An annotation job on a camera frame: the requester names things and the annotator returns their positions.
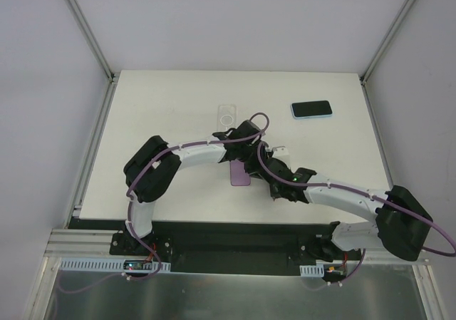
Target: smartphone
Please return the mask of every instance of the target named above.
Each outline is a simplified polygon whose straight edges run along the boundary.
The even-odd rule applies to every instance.
[[[327,100],[306,101],[303,103],[292,103],[291,113],[295,119],[329,117],[333,114],[331,105]]]

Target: white table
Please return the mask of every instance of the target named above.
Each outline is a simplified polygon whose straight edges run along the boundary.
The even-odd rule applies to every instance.
[[[333,116],[294,119],[290,104],[309,100],[329,100]],[[237,106],[237,125],[257,111],[265,112],[271,125],[264,139],[289,149],[292,170],[307,167],[354,185],[388,189],[356,74],[123,71],[80,218],[125,219],[126,162],[153,135],[169,143],[206,138],[217,129],[221,104]],[[260,117],[256,122],[264,124]],[[362,220],[323,205],[274,202],[261,180],[232,187],[227,162],[178,172],[158,200],[153,219],[306,224]]]

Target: cable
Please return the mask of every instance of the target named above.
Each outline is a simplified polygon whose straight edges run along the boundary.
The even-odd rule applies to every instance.
[[[258,149],[256,151],[256,155],[258,157],[259,164],[263,167],[263,169],[269,175],[271,175],[277,181],[282,182],[285,185],[290,185],[290,186],[293,186],[293,187],[326,187],[326,188],[329,188],[329,186],[326,183],[320,183],[320,182],[318,182],[318,183],[291,182],[291,181],[287,181],[287,180],[282,179],[281,177],[275,175],[272,171],[270,171],[268,169],[268,167],[264,164],[263,159],[261,158],[261,149],[263,147],[264,147],[264,142],[260,142],[258,144]],[[375,201],[387,204],[388,206],[391,206],[392,208],[394,208],[397,211],[400,211],[402,213],[410,215],[411,217],[414,217],[415,219],[420,220],[421,222],[424,222],[427,226],[432,227],[437,232],[439,232],[448,241],[448,243],[450,243],[450,245],[452,246],[452,248],[454,249],[455,252],[442,252],[440,250],[431,249],[429,247],[423,247],[423,249],[425,251],[432,252],[434,254],[439,254],[441,256],[456,257],[456,242],[454,241],[453,238],[450,237],[450,235],[448,233],[446,233],[446,231],[444,229],[442,229],[440,226],[436,225],[434,222],[431,222],[430,220],[428,220],[428,219],[426,219],[426,218],[424,218],[424,217],[422,217],[420,215],[417,215],[416,213],[414,213],[414,212],[412,212],[410,210],[407,210],[404,207],[401,207],[401,206],[395,204],[394,202],[385,200],[385,199],[383,199],[381,197],[378,197],[376,195],[372,195],[371,196],[367,192],[364,192],[362,190],[357,190],[356,188],[352,188],[352,187],[344,186],[344,185],[339,185],[339,184],[336,184],[336,183],[331,183],[330,186],[331,186],[331,188],[338,188],[340,190],[347,190],[349,192],[356,193],[358,195],[362,195],[362,196],[367,197],[367,198],[371,198],[372,197],[372,199],[375,200]]]
[[[343,269],[347,272],[347,261],[348,261],[348,254],[346,252],[343,253]]]
[[[310,291],[320,291],[320,290],[322,290],[322,289],[325,289],[326,287],[335,286],[335,285],[338,285],[338,286],[342,287],[342,283],[345,283],[345,281],[346,281],[347,279],[350,279],[350,278],[359,270],[359,268],[360,268],[361,265],[363,264],[365,258],[366,258],[366,249],[363,250],[363,253],[361,254],[361,258],[359,259],[359,262],[358,262],[358,264],[356,265],[355,269],[353,269],[353,270],[350,272],[350,274],[348,274],[348,275],[346,276],[345,279],[343,279],[342,281],[340,281],[340,283],[339,283],[339,282],[332,282],[332,283],[329,283],[329,284],[326,283],[326,284],[323,284],[323,285],[321,285],[321,286],[319,286],[319,287],[316,287],[316,288],[308,287],[308,286],[306,286],[305,284],[303,284],[303,286],[304,286],[304,288],[306,288],[307,290],[310,290]]]
[[[136,233],[135,229],[133,228],[133,223],[132,223],[132,220],[131,220],[132,219],[132,211],[133,211],[133,201],[134,201],[134,197],[132,195],[132,191],[136,188],[136,185],[143,178],[144,174],[150,169],[150,167],[152,167],[152,165],[155,162],[157,162],[161,157],[163,157],[163,155],[166,155],[166,154],[168,154],[168,153],[170,153],[170,152],[172,152],[174,150],[179,150],[181,148],[194,147],[194,146],[197,146],[197,145],[239,143],[239,142],[245,142],[247,140],[252,140],[252,139],[255,139],[257,137],[261,137],[262,135],[265,134],[267,128],[269,127],[269,117],[267,116],[266,113],[257,112],[252,117],[250,117],[249,120],[252,121],[258,115],[262,115],[266,119],[266,125],[258,133],[255,133],[253,135],[247,136],[245,138],[238,138],[236,140],[212,140],[212,141],[209,141],[209,142],[207,142],[207,141],[197,141],[197,142],[192,142],[192,143],[185,143],[183,145],[176,145],[174,147],[164,149],[163,151],[158,153],[153,159],[151,159],[149,161],[149,163],[140,171],[138,176],[133,180],[132,184],[130,185],[130,187],[127,190],[127,197],[130,198],[130,202],[128,203],[128,211],[127,211],[128,229],[129,229],[131,235],[137,241],[139,241],[139,243],[142,246],[144,246],[147,250],[149,250],[149,252],[157,259],[158,267],[157,267],[157,269],[154,272],[151,272],[150,274],[148,274],[145,277],[130,277],[131,279],[133,279],[133,280],[149,279],[150,277],[153,277],[154,275],[156,275],[160,271],[160,269],[162,269],[162,261],[158,257],[157,252],[154,249],[152,249],[151,247],[149,247],[146,243],[144,243],[141,240],[141,238],[139,238],[138,234]]]
[[[57,288],[57,290],[59,290],[59,292],[61,292],[63,294],[79,294],[79,293],[82,293],[83,291],[87,291],[89,289],[92,289],[93,287],[98,286],[100,283],[102,283],[102,282],[106,281],[107,279],[110,279],[114,276],[122,276],[122,274],[116,272],[114,274],[109,274],[107,276],[104,276],[102,279],[99,279],[98,281],[95,281],[92,284],[89,284],[88,286],[85,286],[83,288],[75,289],[75,290],[66,290],[66,289],[62,288],[62,286],[61,286],[60,281],[61,281],[62,275],[61,275],[61,273],[59,273],[57,275],[56,288]]]
[[[157,245],[155,243],[152,243],[154,251],[157,250]],[[154,258],[154,255],[151,253],[147,258],[144,260],[144,263],[151,263],[152,259]]]

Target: robotic arm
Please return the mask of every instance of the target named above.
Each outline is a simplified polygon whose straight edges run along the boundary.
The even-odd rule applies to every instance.
[[[169,187],[178,170],[205,163],[240,160],[252,177],[269,184],[272,198],[292,202],[328,205],[365,219],[365,222],[331,223],[330,235],[316,239],[309,248],[314,257],[330,260],[331,252],[347,252],[357,248],[385,247],[401,259],[415,261],[423,248],[430,226],[379,200],[387,200],[432,222],[431,216],[404,187],[392,190],[369,190],[331,180],[314,170],[300,167],[293,172],[287,165],[285,147],[267,148],[261,141],[260,129],[250,120],[225,133],[213,133],[198,146],[183,143],[175,150],[160,137],[144,144],[124,168],[127,185],[134,184],[138,175],[156,155],[167,152],[160,162],[152,165],[133,186],[131,225],[139,238],[152,231],[152,213],[157,199]]]

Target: metal sheet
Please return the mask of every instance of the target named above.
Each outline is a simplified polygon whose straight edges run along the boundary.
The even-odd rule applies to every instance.
[[[60,272],[78,289],[106,273]],[[340,287],[320,279],[163,274],[113,277],[80,294],[57,294],[45,319],[426,319],[412,267],[365,265]]]

